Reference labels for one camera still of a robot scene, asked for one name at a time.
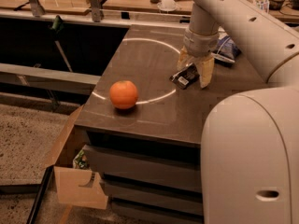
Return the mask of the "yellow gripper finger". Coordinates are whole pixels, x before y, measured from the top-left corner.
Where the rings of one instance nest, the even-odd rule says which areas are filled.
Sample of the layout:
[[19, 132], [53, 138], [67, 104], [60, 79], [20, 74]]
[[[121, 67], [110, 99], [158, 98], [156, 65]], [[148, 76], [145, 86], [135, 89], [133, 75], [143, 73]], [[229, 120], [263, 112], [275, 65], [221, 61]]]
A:
[[185, 47], [182, 47], [178, 56], [177, 70], [185, 68], [189, 63], [193, 63], [195, 58], [190, 55]]
[[206, 57], [200, 58], [196, 67], [200, 75], [200, 87], [204, 89], [209, 85], [212, 79], [214, 70], [214, 57], [212, 55], [208, 55]]

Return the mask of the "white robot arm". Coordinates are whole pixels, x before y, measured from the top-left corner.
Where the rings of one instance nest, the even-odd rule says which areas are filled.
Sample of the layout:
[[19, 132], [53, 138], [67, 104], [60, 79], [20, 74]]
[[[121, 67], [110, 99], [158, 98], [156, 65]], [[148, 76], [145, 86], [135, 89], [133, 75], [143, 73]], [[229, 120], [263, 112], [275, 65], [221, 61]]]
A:
[[192, 0], [184, 45], [202, 57], [223, 28], [266, 88], [218, 103], [201, 141], [205, 224], [299, 224], [298, 34], [246, 0]]

